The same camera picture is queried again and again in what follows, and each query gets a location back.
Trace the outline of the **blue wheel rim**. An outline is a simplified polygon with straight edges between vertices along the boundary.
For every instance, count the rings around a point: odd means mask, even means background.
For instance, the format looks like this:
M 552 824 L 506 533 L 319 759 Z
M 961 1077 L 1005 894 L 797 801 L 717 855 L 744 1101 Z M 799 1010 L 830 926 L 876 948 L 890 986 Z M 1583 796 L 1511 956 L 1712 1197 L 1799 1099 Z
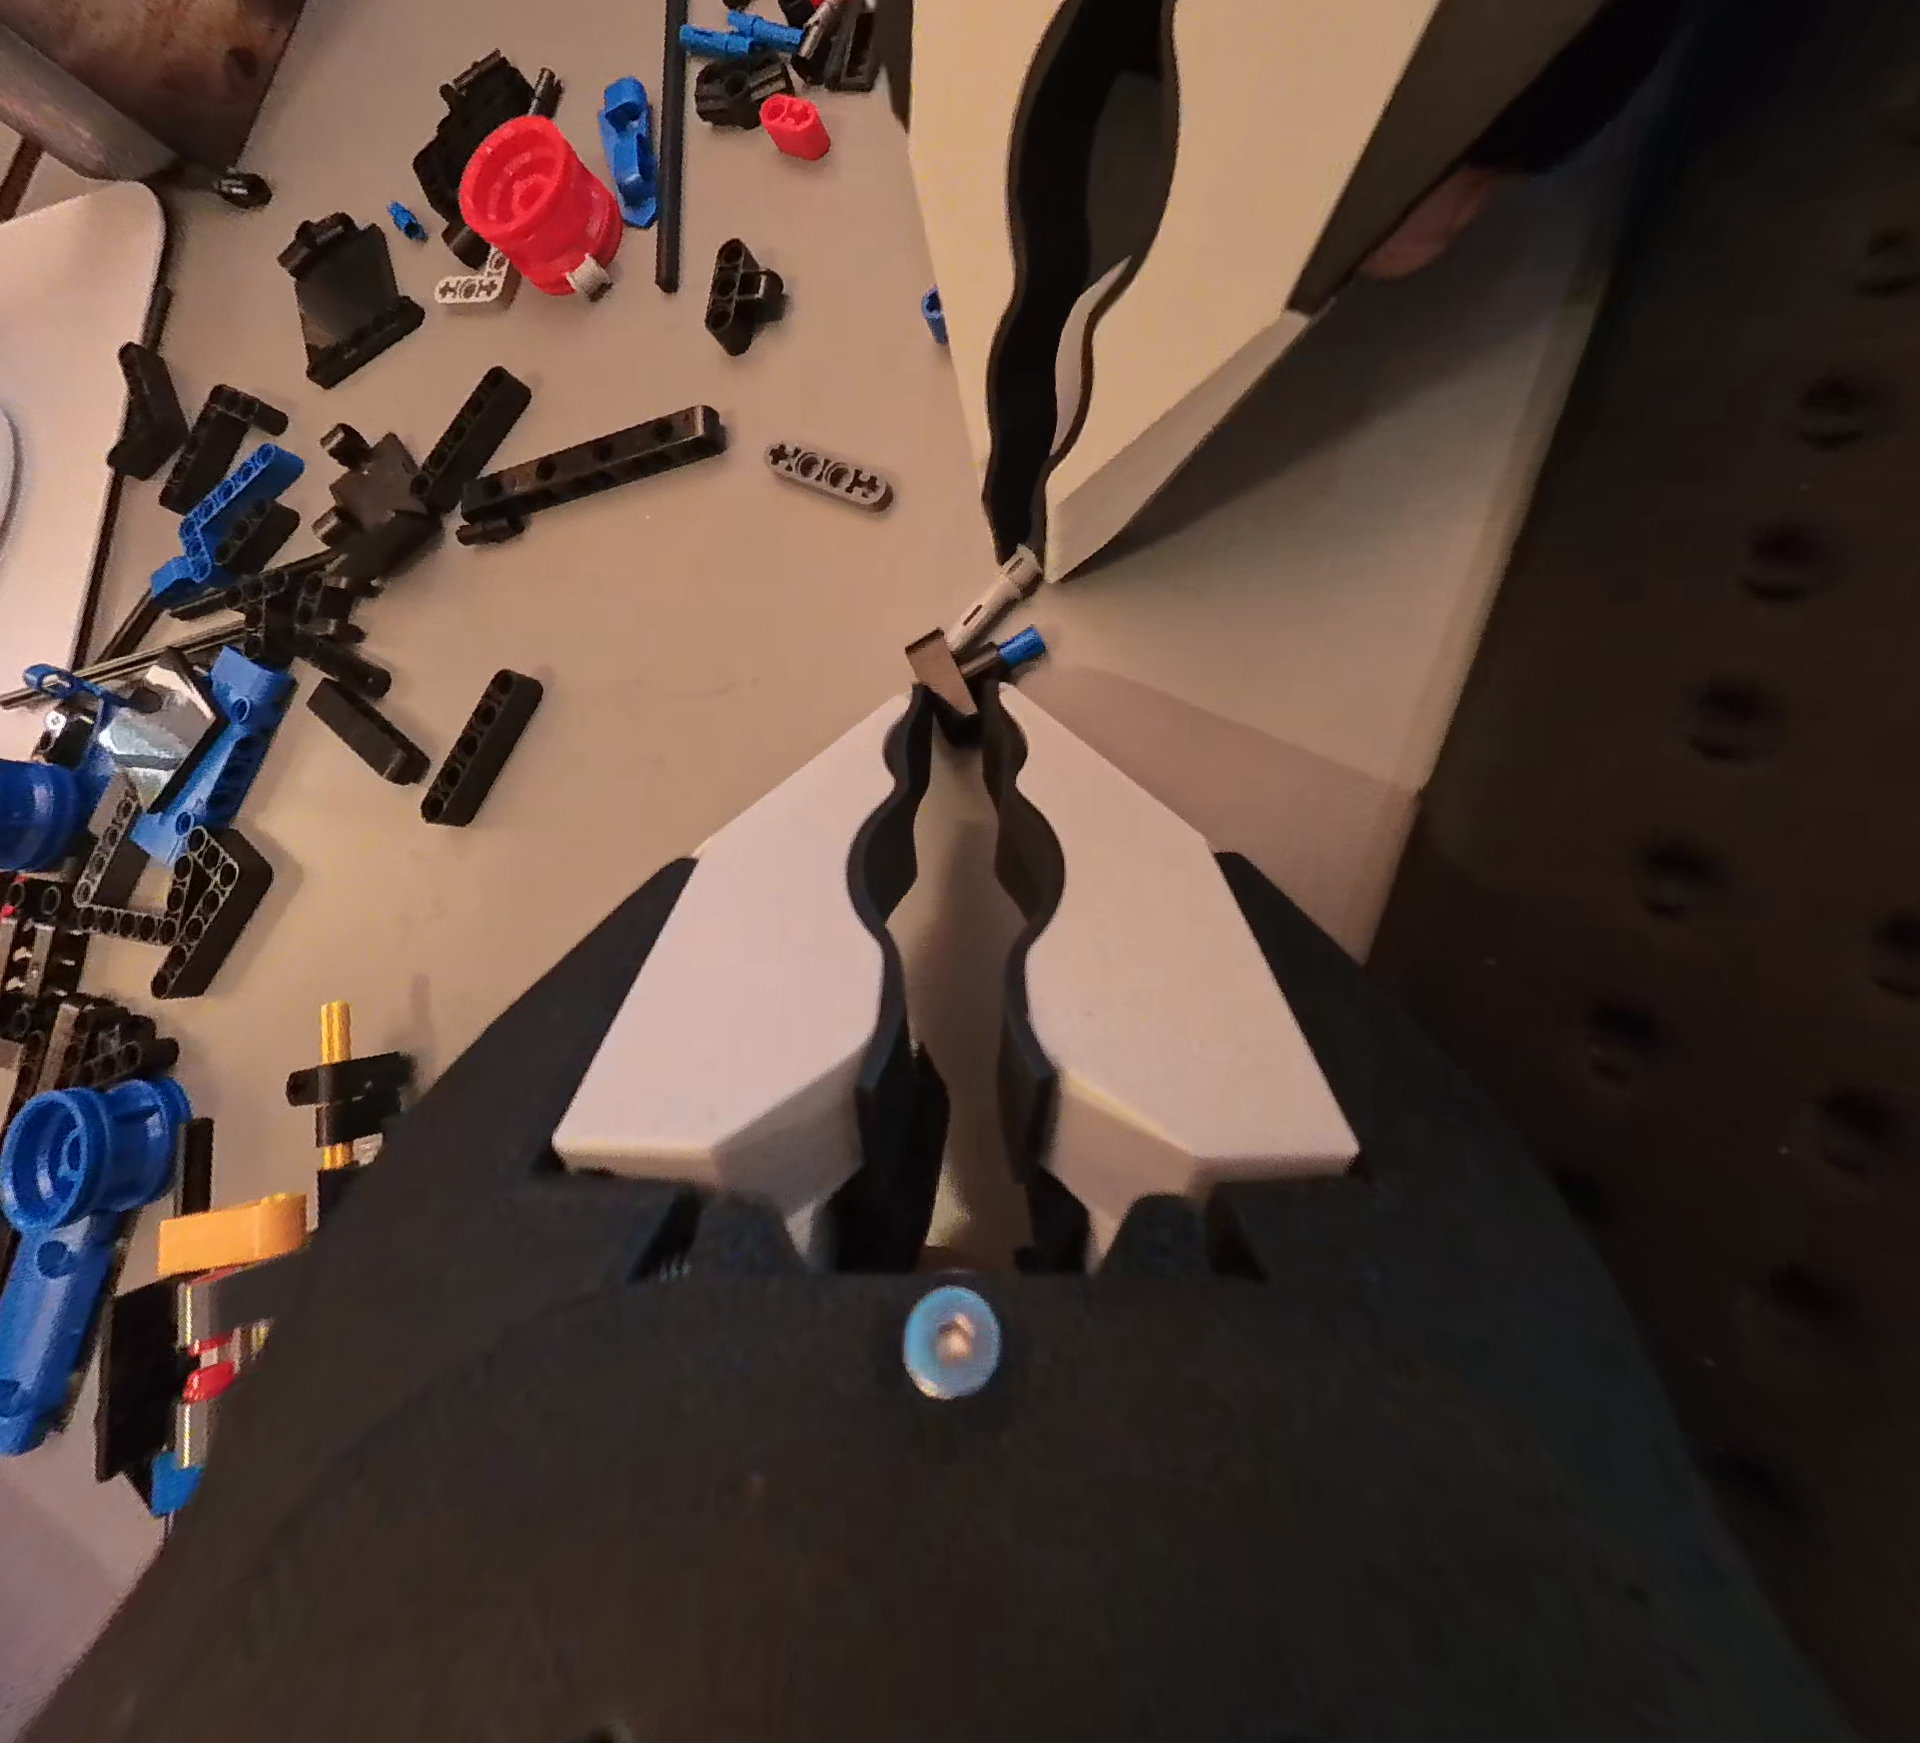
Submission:
M 168 1077 L 33 1097 L 2 1147 L 8 1226 L 22 1237 L 40 1235 L 156 1202 L 192 1118 L 188 1090 Z
M 78 765 L 2 759 L 2 871 L 51 871 L 83 853 L 115 775 L 96 750 Z

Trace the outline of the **blue angled beam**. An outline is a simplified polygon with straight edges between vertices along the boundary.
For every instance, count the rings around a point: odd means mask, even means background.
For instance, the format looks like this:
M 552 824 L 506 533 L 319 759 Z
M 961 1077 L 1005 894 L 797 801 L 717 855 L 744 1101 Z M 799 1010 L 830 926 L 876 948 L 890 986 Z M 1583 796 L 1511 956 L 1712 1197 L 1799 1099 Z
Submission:
M 239 512 L 280 499 L 306 472 L 306 461 L 277 444 L 258 447 L 179 527 L 179 550 L 150 578 L 150 597 L 166 610 L 212 592 L 212 553 Z

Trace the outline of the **grey black long pin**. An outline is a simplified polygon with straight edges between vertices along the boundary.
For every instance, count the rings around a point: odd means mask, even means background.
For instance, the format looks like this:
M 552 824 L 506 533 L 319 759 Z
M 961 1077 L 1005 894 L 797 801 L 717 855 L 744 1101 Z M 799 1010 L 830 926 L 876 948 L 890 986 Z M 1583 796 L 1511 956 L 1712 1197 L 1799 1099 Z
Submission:
M 1021 602 L 1025 602 L 1045 578 L 1043 561 L 1029 547 L 1014 548 L 995 573 L 988 589 L 969 610 L 948 626 L 948 648 L 964 654 L 991 636 L 991 631 Z

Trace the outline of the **red wheel rim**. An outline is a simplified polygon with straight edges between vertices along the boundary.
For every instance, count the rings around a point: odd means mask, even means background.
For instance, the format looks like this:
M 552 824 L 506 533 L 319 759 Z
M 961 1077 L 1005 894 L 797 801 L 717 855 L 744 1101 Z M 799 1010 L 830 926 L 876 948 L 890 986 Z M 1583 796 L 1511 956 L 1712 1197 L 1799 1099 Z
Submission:
M 495 130 L 469 163 L 461 201 L 469 227 L 547 296 L 576 296 L 567 273 L 582 257 L 612 272 L 625 231 L 616 197 L 547 116 Z

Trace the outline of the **black piece with yellow axle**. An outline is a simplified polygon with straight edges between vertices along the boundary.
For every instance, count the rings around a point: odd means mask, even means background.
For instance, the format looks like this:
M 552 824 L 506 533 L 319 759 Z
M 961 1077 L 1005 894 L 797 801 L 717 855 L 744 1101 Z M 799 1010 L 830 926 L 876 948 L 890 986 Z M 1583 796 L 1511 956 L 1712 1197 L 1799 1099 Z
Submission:
M 337 1185 L 368 1166 L 361 1147 L 382 1143 L 388 1120 L 407 1106 L 417 1078 L 407 1053 L 360 1054 L 350 1003 L 324 1003 L 319 1057 L 283 1083 L 287 1106 L 311 1116 L 322 1183 Z

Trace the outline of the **short black holed beam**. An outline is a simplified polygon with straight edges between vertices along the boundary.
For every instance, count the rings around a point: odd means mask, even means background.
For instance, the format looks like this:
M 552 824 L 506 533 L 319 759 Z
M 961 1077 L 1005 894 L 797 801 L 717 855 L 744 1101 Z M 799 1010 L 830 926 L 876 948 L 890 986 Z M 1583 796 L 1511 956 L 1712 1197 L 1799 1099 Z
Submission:
M 243 509 L 212 553 L 209 586 L 232 589 L 262 574 L 300 529 L 300 512 L 277 499 Z

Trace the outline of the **blue curved panel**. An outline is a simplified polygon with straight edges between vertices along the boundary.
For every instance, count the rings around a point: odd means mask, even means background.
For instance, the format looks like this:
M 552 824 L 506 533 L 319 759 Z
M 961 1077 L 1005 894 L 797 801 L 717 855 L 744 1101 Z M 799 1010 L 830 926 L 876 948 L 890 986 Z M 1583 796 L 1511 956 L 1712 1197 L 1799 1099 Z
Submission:
M 660 163 L 652 104 L 637 76 L 618 76 L 603 91 L 597 113 L 610 189 L 631 230 L 651 230 L 660 218 Z
M 31 1208 L 4 1188 L 14 1235 L 2 1295 L 2 1454 L 19 1458 L 61 1428 L 129 1232 L 152 1200 Z

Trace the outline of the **person's right hand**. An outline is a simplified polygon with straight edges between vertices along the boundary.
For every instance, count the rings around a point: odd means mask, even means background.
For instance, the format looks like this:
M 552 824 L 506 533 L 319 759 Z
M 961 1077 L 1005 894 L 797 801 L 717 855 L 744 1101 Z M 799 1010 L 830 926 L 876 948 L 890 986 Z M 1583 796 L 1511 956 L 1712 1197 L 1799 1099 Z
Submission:
M 1452 172 L 1367 254 L 1355 275 L 1399 281 L 1432 267 L 1508 183 L 1508 174 L 1482 166 Z

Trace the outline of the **black connector with blue pin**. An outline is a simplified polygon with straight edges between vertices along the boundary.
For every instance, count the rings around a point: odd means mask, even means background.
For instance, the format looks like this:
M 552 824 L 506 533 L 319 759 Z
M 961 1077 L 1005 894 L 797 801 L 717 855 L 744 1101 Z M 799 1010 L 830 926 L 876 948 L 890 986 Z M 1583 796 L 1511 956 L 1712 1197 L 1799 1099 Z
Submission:
M 941 631 L 929 631 L 904 648 L 918 690 L 932 700 L 935 718 L 954 747 L 973 747 L 981 733 L 981 702 L 1047 657 L 1036 626 L 954 653 Z

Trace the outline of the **long black holed beam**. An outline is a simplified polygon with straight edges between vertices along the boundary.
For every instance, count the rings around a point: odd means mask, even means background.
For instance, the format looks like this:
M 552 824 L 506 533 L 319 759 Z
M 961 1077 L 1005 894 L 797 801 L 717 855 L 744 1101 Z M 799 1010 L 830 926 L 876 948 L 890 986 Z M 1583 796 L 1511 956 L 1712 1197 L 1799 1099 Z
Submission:
M 455 538 L 461 547 L 514 541 L 549 510 L 716 461 L 726 450 L 726 424 L 709 406 L 646 418 L 474 478 L 465 488 Z

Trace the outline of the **black five-hole beam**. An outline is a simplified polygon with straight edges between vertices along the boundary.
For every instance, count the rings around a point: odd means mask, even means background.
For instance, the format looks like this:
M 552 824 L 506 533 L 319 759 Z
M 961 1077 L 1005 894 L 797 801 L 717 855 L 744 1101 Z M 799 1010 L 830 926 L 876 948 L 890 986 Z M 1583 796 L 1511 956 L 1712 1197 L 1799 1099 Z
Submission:
M 508 670 L 493 676 L 426 785 L 421 800 L 422 824 L 469 827 L 477 819 L 539 714 L 540 702 L 539 678 Z

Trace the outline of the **blue flat panel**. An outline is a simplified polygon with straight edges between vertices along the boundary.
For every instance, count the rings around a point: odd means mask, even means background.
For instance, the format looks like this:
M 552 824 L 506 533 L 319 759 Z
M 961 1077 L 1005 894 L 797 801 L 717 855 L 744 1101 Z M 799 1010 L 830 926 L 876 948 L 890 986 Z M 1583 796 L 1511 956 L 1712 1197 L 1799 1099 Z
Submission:
M 223 718 L 219 733 L 188 769 L 179 794 L 140 814 L 130 827 L 130 841 L 168 865 L 186 853 L 195 831 L 225 830 L 239 815 L 296 695 L 290 672 L 262 665 L 237 646 L 219 650 L 209 684 Z

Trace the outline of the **grey thin beam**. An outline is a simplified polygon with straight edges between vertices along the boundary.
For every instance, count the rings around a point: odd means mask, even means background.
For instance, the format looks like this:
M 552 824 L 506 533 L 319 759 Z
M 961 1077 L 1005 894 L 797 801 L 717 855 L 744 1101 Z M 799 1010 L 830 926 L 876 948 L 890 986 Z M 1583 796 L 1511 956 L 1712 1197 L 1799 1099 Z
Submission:
M 773 442 L 764 462 L 779 482 L 866 515 L 888 512 L 898 496 L 886 475 L 811 447 Z

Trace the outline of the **black flat plate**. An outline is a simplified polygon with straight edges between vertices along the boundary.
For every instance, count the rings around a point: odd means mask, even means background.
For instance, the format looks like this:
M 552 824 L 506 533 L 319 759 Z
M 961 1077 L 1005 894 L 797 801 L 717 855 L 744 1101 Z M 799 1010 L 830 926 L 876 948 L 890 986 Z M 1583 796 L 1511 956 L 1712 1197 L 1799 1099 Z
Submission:
M 425 750 L 360 691 L 325 678 L 306 704 L 308 712 L 375 777 L 398 787 L 413 787 L 426 780 Z

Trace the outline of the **grey long holed beam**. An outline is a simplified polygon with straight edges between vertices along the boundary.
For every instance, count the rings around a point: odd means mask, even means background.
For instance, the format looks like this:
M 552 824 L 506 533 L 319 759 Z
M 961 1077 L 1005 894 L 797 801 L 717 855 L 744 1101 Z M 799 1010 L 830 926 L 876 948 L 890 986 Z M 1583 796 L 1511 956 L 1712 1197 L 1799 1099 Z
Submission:
M 66 901 L 74 913 L 130 905 L 150 865 L 148 853 L 134 835 L 143 814 L 132 782 L 116 775 L 88 824 L 88 844 L 66 890 Z

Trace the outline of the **black tee connector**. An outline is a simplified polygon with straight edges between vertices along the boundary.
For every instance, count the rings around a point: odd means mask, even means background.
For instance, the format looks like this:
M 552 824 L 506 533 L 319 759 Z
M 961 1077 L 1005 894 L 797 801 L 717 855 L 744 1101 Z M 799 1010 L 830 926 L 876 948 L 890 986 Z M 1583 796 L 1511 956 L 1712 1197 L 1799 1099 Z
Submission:
M 706 308 L 707 335 L 733 360 L 787 314 L 781 273 L 762 264 L 741 240 L 719 245 Z

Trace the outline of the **black square panel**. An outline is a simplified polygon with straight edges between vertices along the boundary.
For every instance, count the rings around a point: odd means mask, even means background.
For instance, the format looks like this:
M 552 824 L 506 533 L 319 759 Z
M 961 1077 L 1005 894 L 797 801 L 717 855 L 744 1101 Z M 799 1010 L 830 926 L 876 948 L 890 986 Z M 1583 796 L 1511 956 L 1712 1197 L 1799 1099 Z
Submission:
M 398 290 L 386 236 L 345 213 L 302 222 L 277 255 L 293 281 L 306 375 L 333 389 L 421 331 L 425 308 Z
M 162 808 L 223 725 L 212 688 L 192 663 L 168 657 L 111 690 L 126 707 L 95 723 L 93 747 L 132 782 L 143 811 Z
M 370 444 L 344 422 L 324 434 L 322 449 L 337 468 L 330 509 L 314 522 L 330 550 L 330 576 L 371 586 L 405 574 L 461 500 L 447 461 L 417 461 L 395 434 Z

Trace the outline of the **black rectangular frame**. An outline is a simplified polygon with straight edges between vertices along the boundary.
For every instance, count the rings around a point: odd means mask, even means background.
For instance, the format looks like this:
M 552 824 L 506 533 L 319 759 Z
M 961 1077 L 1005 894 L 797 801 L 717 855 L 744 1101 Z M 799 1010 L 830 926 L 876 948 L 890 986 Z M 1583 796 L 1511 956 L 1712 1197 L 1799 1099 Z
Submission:
M 74 900 L 74 883 L 4 874 L 4 1114 L 45 1090 L 106 1090 L 174 1069 L 179 1046 L 150 1016 L 83 988 L 103 919 Z

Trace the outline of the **medium black axle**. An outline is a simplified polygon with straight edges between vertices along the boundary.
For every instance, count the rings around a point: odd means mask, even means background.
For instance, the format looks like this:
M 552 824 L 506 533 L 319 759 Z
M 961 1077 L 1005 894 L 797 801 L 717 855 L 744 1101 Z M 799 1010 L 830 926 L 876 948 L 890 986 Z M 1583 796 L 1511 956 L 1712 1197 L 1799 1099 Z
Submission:
M 95 650 L 91 657 L 98 663 L 134 653 L 144 646 L 156 626 L 209 619 L 218 612 L 233 608 L 242 600 L 243 592 L 250 591 L 259 578 L 300 578 L 318 574 L 324 573 L 333 559 L 335 550 L 322 548 L 318 553 L 280 563 L 268 570 L 254 573 L 227 589 L 216 589 L 195 597 L 178 610 L 162 608 L 150 595 L 143 597 L 134 604 L 132 612 L 109 633 L 104 646 Z

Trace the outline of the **small brick assembly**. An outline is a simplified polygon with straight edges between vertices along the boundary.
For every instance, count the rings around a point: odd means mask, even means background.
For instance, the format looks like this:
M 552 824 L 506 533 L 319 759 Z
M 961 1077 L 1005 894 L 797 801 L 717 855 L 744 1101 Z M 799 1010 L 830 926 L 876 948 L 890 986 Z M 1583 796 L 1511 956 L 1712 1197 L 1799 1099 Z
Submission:
M 292 1294 L 308 1202 L 276 1195 L 166 1220 L 156 1278 L 109 1299 L 93 1456 L 159 1522 L 199 1490 L 216 1428 Z

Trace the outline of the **long black axle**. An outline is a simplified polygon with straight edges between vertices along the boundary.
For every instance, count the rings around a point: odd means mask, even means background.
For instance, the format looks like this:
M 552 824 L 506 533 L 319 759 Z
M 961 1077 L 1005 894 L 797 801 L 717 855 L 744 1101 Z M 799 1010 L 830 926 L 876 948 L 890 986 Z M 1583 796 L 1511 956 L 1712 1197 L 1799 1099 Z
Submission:
M 660 291 L 676 296 L 684 286 L 686 259 L 686 128 L 688 59 L 684 29 L 689 0 L 663 3 L 663 59 L 657 120 L 657 250 L 654 281 Z
M 242 642 L 246 636 L 247 636 L 246 624 L 216 626 L 209 631 L 184 636 L 160 648 L 134 650 L 116 658 L 98 662 L 77 673 L 93 682 L 98 682 L 103 688 L 112 688 L 115 684 L 140 676 L 150 665 L 156 665 L 162 658 L 171 657 L 181 663 L 192 663 L 204 657 L 216 657 L 219 650 Z M 2 712 L 43 707 L 43 704 L 29 704 L 25 707 L 4 710 L 4 697 L 8 695 L 10 693 L 2 695 Z

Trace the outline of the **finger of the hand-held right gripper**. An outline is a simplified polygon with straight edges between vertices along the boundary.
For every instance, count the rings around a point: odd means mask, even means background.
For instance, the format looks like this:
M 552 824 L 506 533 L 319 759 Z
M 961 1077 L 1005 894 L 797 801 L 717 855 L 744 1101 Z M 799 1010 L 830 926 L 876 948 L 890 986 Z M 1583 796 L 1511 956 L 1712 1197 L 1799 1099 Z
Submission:
M 1118 185 L 1159 120 L 1162 0 L 915 0 L 909 153 L 988 530 L 1086 563 L 1124 527 L 1069 485 L 1090 338 L 1139 245 Z
M 1349 286 L 1288 308 L 1437 3 L 1172 0 L 1167 191 L 1092 329 L 1069 452 L 1094 518 L 1124 516 L 1109 544 Z M 1086 563 L 1043 561 L 1045 578 Z

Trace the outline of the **black three-hole connector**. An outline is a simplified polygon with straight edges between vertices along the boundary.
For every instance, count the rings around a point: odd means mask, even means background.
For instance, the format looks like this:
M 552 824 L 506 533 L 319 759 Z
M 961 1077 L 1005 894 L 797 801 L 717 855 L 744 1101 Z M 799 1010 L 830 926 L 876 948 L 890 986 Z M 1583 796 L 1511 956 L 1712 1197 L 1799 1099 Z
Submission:
M 242 653 L 256 665 L 290 673 L 296 665 L 330 679 L 363 702 L 382 702 L 391 676 L 363 654 L 365 633 L 356 622 L 360 584 L 322 570 L 270 570 L 254 578 L 239 607 L 246 633 Z

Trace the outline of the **white book stand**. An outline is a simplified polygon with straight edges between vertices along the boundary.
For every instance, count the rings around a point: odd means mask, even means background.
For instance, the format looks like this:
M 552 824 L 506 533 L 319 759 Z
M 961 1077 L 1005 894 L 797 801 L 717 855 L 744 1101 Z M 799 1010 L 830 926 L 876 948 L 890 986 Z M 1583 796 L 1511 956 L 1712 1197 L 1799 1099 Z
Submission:
M 12 219 L 2 231 L 2 402 L 14 438 L 2 554 L 2 678 L 77 650 L 98 586 L 109 450 L 126 389 L 116 353 L 140 338 L 165 247 L 138 183 Z

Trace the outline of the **black open frame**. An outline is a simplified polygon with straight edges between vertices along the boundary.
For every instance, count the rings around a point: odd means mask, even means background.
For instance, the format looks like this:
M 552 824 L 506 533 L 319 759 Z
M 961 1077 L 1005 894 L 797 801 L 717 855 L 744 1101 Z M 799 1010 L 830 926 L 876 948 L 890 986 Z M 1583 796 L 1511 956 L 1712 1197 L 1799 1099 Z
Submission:
M 178 855 L 160 911 L 109 905 L 72 896 L 84 936 L 129 941 L 160 952 L 150 996 L 184 1003 L 205 996 L 242 941 L 265 894 L 273 868 L 243 835 L 199 826 Z

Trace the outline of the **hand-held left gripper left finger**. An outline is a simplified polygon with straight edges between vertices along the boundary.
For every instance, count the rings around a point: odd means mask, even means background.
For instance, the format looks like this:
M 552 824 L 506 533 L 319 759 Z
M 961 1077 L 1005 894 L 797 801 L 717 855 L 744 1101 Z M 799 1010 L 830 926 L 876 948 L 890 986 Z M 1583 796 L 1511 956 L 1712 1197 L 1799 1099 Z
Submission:
M 948 1090 L 890 921 L 935 727 L 924 693 L 883 704 L 695 852 L 552 1130 L 560 1166 L 754 1200 L 838 1271 L 920 1261 Z

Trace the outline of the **grey desk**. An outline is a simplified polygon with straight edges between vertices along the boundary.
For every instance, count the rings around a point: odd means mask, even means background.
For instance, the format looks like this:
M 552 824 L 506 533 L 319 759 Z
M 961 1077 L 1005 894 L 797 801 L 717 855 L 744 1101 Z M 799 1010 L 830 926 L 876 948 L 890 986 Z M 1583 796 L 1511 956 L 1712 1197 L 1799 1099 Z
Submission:
M 276 257 L 302 219 L 409 196 L 436 88 L 486 51 L 552 66 L 597 158 L 603 84 L 652 74 L 663 0 L 310 0 L 262 109 L 256 215 L 171 197 L 162 351 L 280 404 L 324 505 L 319 438 L 394 430 L 425 455 L 500 364 L 533 387 L 503 461 L 691 404 L 730 450 L 540 518 L 498 548 L 443 542 L 361 612 L 382 710 L 443 759 L 497 670 L 544 688 L 469 830 L 371 775 L 296 704 L 242 831 L 276 883 L 219 980 L 150 1003 L 156 952 L 96 941 L 84 986 L 148 1010 L 214 1134 L 212 1204 L 318 1174 L 283 1101 L 345 1001 L 360 1053 L 433 1078 L 660 865 L 907 688 L 902 646 L 988 581 L 953 355 L 920 298 L 935 262 L 883 92 L 832 99 L 804 167 L 695 126 L 686 291 L 625 250 L 592 306 L 521 291 L 439 311 L 341 389 L 302 372 Z M 1124 547 L 1031 612 L 1045 707 L 1213 844 L 1259 864 L 1364 959 L 1543 465 L 1596 302 L 1596 259 L 1639 120 L 1508 188 L 1435 267 L 1346 294 L 1242 402 Z M 730 357 L 706 329 L 719 245 L 785 284 L 787 314 Z M 779 482 L 773 442 L 886 475 L 866 515 Z

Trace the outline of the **black perforated panel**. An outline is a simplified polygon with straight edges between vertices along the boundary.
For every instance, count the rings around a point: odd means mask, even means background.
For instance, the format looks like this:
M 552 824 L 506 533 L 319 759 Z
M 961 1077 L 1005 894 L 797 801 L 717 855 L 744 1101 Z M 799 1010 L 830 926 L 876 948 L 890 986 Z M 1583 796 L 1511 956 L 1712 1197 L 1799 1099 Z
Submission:
M 1710 0 L 1375 945 L 1917 1740 L 1919 0 Z

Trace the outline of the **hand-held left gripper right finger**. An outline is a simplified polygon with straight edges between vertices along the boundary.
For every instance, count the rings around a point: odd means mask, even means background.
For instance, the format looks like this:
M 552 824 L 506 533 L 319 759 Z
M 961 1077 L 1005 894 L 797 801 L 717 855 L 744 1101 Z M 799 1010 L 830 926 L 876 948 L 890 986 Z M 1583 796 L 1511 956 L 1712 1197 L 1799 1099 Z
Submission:
M 1359 1140 L 1221 855 L 1021 691 L 997 693 L 1003 1136 L 1043 1267 L 1149 1202 L 1340 1177 Z

